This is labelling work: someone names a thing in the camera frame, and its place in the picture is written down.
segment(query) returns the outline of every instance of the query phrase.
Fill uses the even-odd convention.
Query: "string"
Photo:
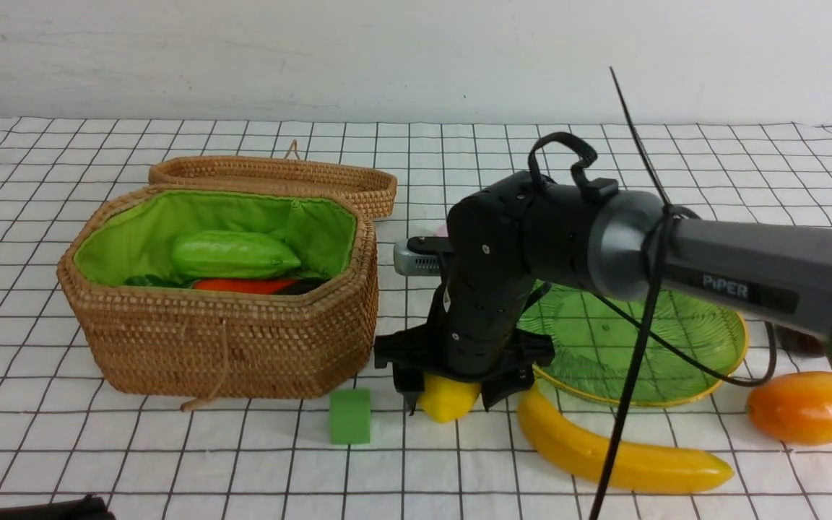
[[[223,319],[220,322],[220,346],[222,356],[224,356],[224,361],[222,362],[220,378],[217,379],[217,384],[214,385],[214,388],[211,389],[211,392],[208,395],[204,397],[196,397],[179,406],[179,410],[182,412],[193,412],[202,406],[214,402],[217,399],[217,392],[220,391],[222,386],[224,386],[224,382],[227,381],[227,377],[230,374],[230,349],[227,345],[227,319]]]
[[[610,71],[612,73],[612,80],[615,83],[615,91],[618,93],[618,99],[620,99],[622,110],[625,114],[625,121],[628,123],[628,130],[631,132],[631,138],[634,139],[638,148],[638,153],[641,155],[641,161],[643,161],[644,168],[647,170],[648,174],[650,174],[651,181],[654,182],[654,187],[656,187],[658,194],[660,194],[660,197],[663,200],[664,214],[657,226],[657,236],[659,237],[659,241],[657,243],[656,251],[654,252],[654,262],[652,263],[654,265],[654,272],[651,273],[650,280],[648,282],[647,299],[644,303],[641,323],[638,324],[637,320],[629,316],[616,305],[608,302],[607,299],[598,296],[603,303],[607,304],[607,306],[618,313],[618,315],[638,326],[638,336],[634,344],[634,352],[631,355],[631,362],[628,366],[628,375],[625,378],[625,384],[622,389],[620,399],[618,400],[618,412],[615,416],[615,424],[612,427],[612,435],[610,443],[608,444],[608,451],[605,454],[602,474],[599,477],[597,493],[595,493],[594,500],[592,501],[589,516],[590,520],[598,520],[599,513],[602,510],[602,506],[605,501],[605,495],[608,493],[608,486],[610,486],[612,477],[612,469],[615,467],[615,457],[618,455],[618,448],[620,448],[621,445],[621,434],[622,431],[624,431],[625,419],[628,417],[628,409],[631,408],[634,387],[637,384],[638,373],[641,371],[641,363],[644,361],[644,353],[647,350],[647,340],[651,338],[651,336],[658,339],[661,346],[668,349],[670,352],[673,352],[684,361],[690,363],[690,365],[695,366],[697,369],[702,370],[704,373],[713,376],[714,378],[718,378],[721,379],[721,381],[730,382],[732,384],[745,387],[759,386],[769,381],[776,370],[776,337],[774,329],[769,323],[766,324],[766,335],[769,339],[769,366],[766,369],[766,374],[759,379],[737,379],[720,374],[719,372],[716,372],[716,370],[710,369],[708,366],[703,365],[703,363],[692,359],[683,351],[680,351],[673,345],[670,345],[663,339],[657,338],[656,335],[651,333],[651,324],[654,320],[654,310],[657,308],[657,299],[663,285],[663,272],[664,269],[666,269],[667,249],[670,247],[670,235],[675,223],[674,221],[677,218],[697,216],[685,208],[675,207],[670,203],[670,199],[667,198],[666,192],[664,192],[663,185],[660,183],[659,178],[657,178],[656,172],[654,172],[650,159],[648,159],[646,152],[644,152],[644,146],[641,145],[641,139],[638,137],[637,129],[634,128],[634,124],[631,122],[631,115],[628,112],[628,106],[627,103],[625,103],[624,96],[621,93],[621,88],[618,86],[618,78],[615,76],[615,70],[610,68]]]

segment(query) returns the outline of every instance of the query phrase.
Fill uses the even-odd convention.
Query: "fake banana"
[[[576,477],[598,482],[608,438],[568,421],[537,387],[524,393],[517,415],[525,438],[545,460]],[[610,486],[681,495],[713,490],[733,474],[725,461],[706,451],[622,442]]]

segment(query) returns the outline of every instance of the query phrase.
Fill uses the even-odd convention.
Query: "white wall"
[[[0,116],[832,123],[831,0],[0,0]]]

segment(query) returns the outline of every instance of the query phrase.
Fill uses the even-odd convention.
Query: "black object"
[[[275,290],[273,294],[280,294],[280,295],[297,295],[297,294],[304,294],[309,293],[311,290],[320,287],[324,283],[327,283],[327,279],[299,279],[294,283],[284,287],[283,289]]]
[[[779,340],[779,346],[793,355],[799,355],[802,358],[823,358],[826,355],[823,351],[823,342],[803,332],[788,329],[785,326],[776,326],[776,338]]]
[[[424,372],[480,382],[489,408],[529,388],[532,363],[547,365],[554,356],[550,339],[515,329],[535,280],[587,290],[606,303],[605,297],[637,300],[646,295],[591,518],[598,517],[607,491],[661,285],[824,339],[832,366],[832,230],[703,221],[674,207],[631,123],[614,72],[612,77],[659,196],[621,191],[607,178],[587,180],[585,168],[597,155],[582,139],[567,132],[539,139],[529,154],[528,171],[452,207],[449,240],[422,239],[430,243],[421,251],[419,241],[410,241],[416,253],[438,256],[442,284],[425,325],[380,336],[374,343],[374,365],[393,365],[396,389],[410,410],[425,390]],[[560,142],[581,158],[571,167],[575,186],[541,174],[534,153],[548,142]],[[775,370],[771,324],[767,333],[765,378],[727,378],[691,363],[724,381],[757,386]],[[666,342],[664,346],[689,359]]]
[[[0,520],[116,520],[100,497],[0,509]]]

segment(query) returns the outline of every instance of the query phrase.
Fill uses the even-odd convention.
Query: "yellow lemon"
[[[423,381],[425,392],[420,395],[419,405],[437,423],[464,417],[480,395],[480,383],[462,383],[435,374],[425,374]]]

